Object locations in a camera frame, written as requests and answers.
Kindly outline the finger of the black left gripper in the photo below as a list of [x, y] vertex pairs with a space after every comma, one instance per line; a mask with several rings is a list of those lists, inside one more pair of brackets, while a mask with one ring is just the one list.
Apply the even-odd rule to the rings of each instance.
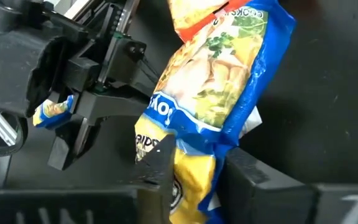
[[54, 127], [55, 138], [47, 164], [65, 170], [91, 149], [102, 122], [112, 116], [140, 116], [148, 103], [148, 96], [134, 90], [84, 91], [75, 96], [68, 117]]
[[129, 36], [113, 37], [104, 58], [104, 82], [139, 91], [154, 90], [158, 72], [147, 60], [146, 49], [145, 43]]

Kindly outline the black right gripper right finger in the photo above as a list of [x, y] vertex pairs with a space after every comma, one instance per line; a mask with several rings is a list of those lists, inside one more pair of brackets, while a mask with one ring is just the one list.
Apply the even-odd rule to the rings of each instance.
[[358, 185], [304, 184], [241, 148], [218, 182], [227, 224], [358, 224]]

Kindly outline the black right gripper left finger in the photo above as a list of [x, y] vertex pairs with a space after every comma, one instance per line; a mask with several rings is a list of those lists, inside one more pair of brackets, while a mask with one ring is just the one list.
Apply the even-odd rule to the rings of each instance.
[[168, 135], [104, 189], [1, 189], [0, 224], [171, 224], [174, 157]]

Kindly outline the blue Maruchan noodle pack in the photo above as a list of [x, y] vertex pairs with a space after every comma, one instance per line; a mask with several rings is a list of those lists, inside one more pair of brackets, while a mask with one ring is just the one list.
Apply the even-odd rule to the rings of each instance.
[[251, 0], [171, 56], [134, 126], [137, 162], [175, 137], [171, 224], [223, 224], [216, 185], [226, 153], [261, 123], [257, 101], [294, 27], [279, 0]]
[[65, 101], [60, 103], [45, 100], [35, 110], [35, 114], [32, 117], [33, 126], [36, 128], [54, 129], [63, 124], [72, 116], [70, 110], [73, 107], [73, 103], [73, 95], [69, 95]]

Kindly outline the orange Maruchan noodle pack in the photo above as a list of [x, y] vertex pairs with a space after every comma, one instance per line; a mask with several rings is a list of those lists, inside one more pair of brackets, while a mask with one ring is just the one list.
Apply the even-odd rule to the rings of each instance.
[[251, 0], [167, 0], [175, 32], [186, 42], [218, 18]]

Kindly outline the black table mat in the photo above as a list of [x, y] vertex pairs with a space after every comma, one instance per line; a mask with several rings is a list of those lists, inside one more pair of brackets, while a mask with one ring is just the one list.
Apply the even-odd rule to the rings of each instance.
[[[358, 0], [279, 0], [296, 19], [288, 50], [260, 96], [262, 124], [240, 141], [258, 160], [306, 184], [358, 194]], [[109, 118], [67, 169], [47, 164], [52, 131], [30, 128], [5, 189], [107, 187], [134, 165], [134, 116]]]

